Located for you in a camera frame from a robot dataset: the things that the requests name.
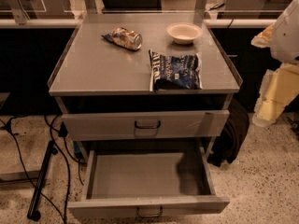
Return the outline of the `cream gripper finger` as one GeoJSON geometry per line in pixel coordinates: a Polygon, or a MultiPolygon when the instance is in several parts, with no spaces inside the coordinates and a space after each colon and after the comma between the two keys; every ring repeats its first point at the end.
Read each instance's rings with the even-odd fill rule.
{"type": "Polygon", "coordinates": [[[269,48],[272,42],[272,34],[275,24],[267,26],[263,31],[254,36],[251,45],[257,48],[269,48]]]}

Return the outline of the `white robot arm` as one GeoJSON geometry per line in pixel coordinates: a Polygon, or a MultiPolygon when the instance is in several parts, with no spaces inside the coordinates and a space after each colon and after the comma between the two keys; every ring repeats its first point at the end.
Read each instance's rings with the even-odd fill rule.
{"type": "Polygon", "coordinates": [[[276,71],[266,71],[254,107],[252,122],[266,127],[275,123],[299,95],[299,0],[292,0],[277,21],[254,36],[251,44],[270,48],[271,57],[281,62],[276,71]]]}

